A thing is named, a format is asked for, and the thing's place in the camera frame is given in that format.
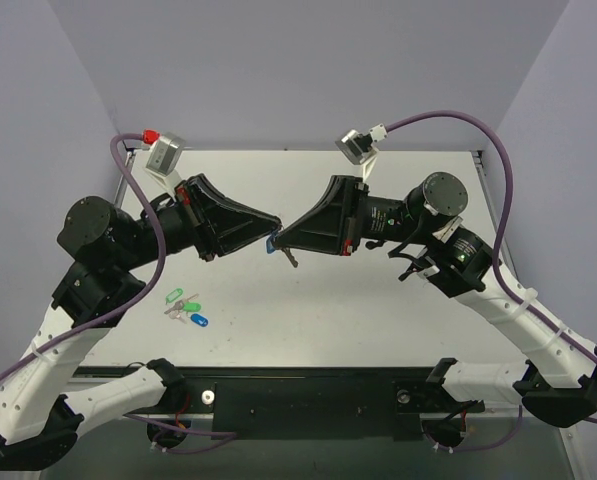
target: red connector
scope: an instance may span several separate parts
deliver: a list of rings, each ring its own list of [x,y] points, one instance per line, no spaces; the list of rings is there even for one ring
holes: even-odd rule
[[[147,145],[153,145],[160,138],[160,134],[155,130],[145,130],[142,132],[142,141]]]

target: bolt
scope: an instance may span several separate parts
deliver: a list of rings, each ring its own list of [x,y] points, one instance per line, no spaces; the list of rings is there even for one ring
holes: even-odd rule
[[[407,390],[398,390],[396,400],[398,400],[398,403],[406,404],[411,401],[411,395],[409,395]]]

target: tabletop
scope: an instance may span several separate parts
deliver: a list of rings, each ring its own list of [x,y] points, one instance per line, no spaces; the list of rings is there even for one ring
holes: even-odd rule
[[[133,173],[148,198],[162,190],[136,155]],[[320,199],[334,174],[358,174],[334,151],[183,152],[183,178],[204,173],[225,196],[277,215],[290,225]],[[427,175],[454,174],[469,205],[463,225],[490,244],[494,239],[484,192],[470,152],[381,152],[367,182],[370,195],[404,198]],[[122,208],[142,210],[127,190]],[[441,357],[466,362],[522,360],[520,352],[477,314],[447,299],[415,276],[399,282],[403,259],[388,259],[388,245],[364,247],[350,257],[294,251],[294,269],[265,241],[213,262],[192,247],[167,257],[155,289],[124,316],[86,357],[87,366],[124,366],[165,357],[180,366],[393,367],[435,365]],[[416,253],[420,247],[409,247]],[[133,273],[147,281],[154,264]],[[198,294],[206,327],[164,312],[174,291]]]

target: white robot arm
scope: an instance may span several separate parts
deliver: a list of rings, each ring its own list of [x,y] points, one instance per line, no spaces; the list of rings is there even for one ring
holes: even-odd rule
[[[354,132],[339,145],[346,145],[343,151],[348,156],[365,149],[366,154],[354,163],[373,165],[377,150],[372,144],[386,135],[379,127],[368,139],[359,141]],[[210,261],[270,234],[268,248],[285,253],[297,248],[348,256],[362,238],[369,240],[370,249],[399,242],[390,257],[411,261],[401,280],[414,273],[428,280],[480,314],[528,358],[527,363],[491,365],[442,359],[426,381],[429,390],[412,396],[441,391],[458,406],[473,400],[522,404],[558,427],[570,426],[597,410],[597,365],[570,348],[562,333],[596,356],[597,345],[548,312],[537,302],[536,292],[523,288],[501,264],[505,283],[523,303],[502,288],[493,272],[491,248],[461,226],[459,214],[467,205],[467,192],[452,175],[430,175],[404,200],[369,196],[365,181],[370,169],[364,169],[362,177],[334,176],[318,205],[280,230],[278,218],[223,197],[203,175],[185,181],[177,174],[172,177],[167,155],[176,154],[176,145],[169,142],[163,148],[170,152],[156,158],[162,171],[155,178],[167,193],[152,202],[166,234],[168,254],[193,245],[202,259]],[[92,218],[103,221],[95,224]],[[26,352],[37,358],[0,387],[0,470],[42,470],[93,428],[141,408],[178,411],[188,395],[185,379],[164,359],[102,386],[63,392],[87,353],[122,315],[53,350],[38,353],[38,346],[136,295],[144,284],[129,271],[153,261],[156,248],[144,217],[135,221],[94,197],[72,207],[58,241],[75,263],[54,293],[54,302]],[[402,253],[409,244],[424,248],[413,257]],[[558,330],[554,332],[529,311],[530,305],[544,312]]]

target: lavender wall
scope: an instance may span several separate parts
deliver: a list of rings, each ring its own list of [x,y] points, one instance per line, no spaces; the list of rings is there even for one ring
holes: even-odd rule
[[[70,264],[55,242],[67,209],[114,191],[114,133],[47,2],[0,0],[0,371]]]
[[[567,0],[49,0],[120,130],[334,149],[436,108],[498,126]],[[434,120],[385,148],[475,149]]]
[[[597,0],[571,1],[499,134],[515,171],[507,238],[518,275],[597,341]],[[499,200],[502,173],[491,149],[485,168]],[[597,426],[580,430],[597,474]]]

